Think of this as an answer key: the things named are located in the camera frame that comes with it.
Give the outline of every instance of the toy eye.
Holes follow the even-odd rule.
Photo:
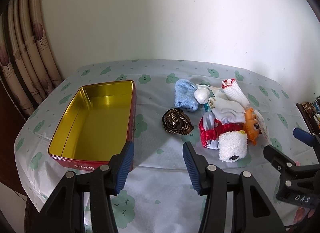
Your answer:
[[[258,130],[260,129],[259,124],[255,123],[255,124],[253,125],[253,129],[254,129],[255,131],[258,131]]]

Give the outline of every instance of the blue sock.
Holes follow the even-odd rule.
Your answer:
[[[179,79],[176,82],[176,100],[174,105],[182,110],[194,112],[198,109],[199,103],[193,93],[197,90],[195,84],[190,80]]]

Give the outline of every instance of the white plush toy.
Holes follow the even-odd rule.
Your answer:
[[[226,132],[219,136],[219,159],[235,162],[247,155],[248,136],[244,131]]]
[[[204,87],[199,87],[194,93],[195,99],[199,104],[206,104],[209,101],[210,91]]]

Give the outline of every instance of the white cloth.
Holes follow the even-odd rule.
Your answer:
[[[261,130],[261,133],[262,133],[262,136],[263,138],[269,143],[269,144],[272,144],[270,139],[269,139],[269,132],[268,132],[268,128],[267,128],[267,125],[262,117],[262,115],[257,111],[255,110],[254,113],[256,114],[256,120],[260,126],[260,130]]]
[[[215,128],[216,124],[214,119],[216,117],[212,112],[206,112],[202,116],[202,124],[205,131]],[[219,138],[215,140],[207,140],[206,148],[218,150],[219,149]]]
[[[199,84],[197,84],[196,86],[197,86],[197,88],[203,87],[203,88],[208,89],[210,92],[209,97],[214,96],[214,97],[220,97],[224,100],[229,100],[227,95],[224,93],[223,89],[221,89],[221,88],[217,88],[215,86],[199,85]]]
[[[219,160],[235,162],[247,155],[247,139],[245,133],[239,131],[226,132],[219,136]]]
[[[197,102],[201,105],[206,104],[209,100],[210,91],[208,89],[205,89],[204,87],[199,87],[194,93],[193,93],[195,99]]]
[[[234,101],[226,101],[219,97],[210,97],[209,106],[216,119],[221,122],[245,123],[245,110]]]
[[[248,99],[245,97],[237,81],[234,78],[223,81],[222,89],[229,100],[238,102],[240,105],[242,105],[242,107],[245,110],[249,107],[250,103]]]

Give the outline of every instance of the dark wooden cabinet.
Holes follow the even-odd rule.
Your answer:
[[[0,182],[26,195],[14,159],[14,141],[25,120],[0,83]]]

